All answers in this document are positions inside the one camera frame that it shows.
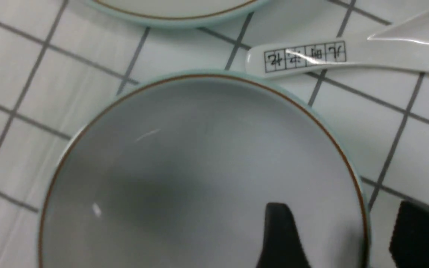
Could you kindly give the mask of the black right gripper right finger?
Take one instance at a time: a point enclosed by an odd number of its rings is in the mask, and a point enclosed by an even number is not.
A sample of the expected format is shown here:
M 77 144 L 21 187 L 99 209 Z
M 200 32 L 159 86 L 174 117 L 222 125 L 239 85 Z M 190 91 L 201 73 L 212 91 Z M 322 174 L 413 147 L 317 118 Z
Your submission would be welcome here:
M 389 251 L 397 268 L 429 268 L 429 207 L 401 202 Z

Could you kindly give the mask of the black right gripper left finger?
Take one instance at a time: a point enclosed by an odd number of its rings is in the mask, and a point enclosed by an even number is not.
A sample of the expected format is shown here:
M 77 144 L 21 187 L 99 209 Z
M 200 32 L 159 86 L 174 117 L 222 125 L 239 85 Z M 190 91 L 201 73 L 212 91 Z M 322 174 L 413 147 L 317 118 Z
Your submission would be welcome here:
M 269 202 L 264 213 L 263 246 L 257 268 L 310 268 L 290 208 Z

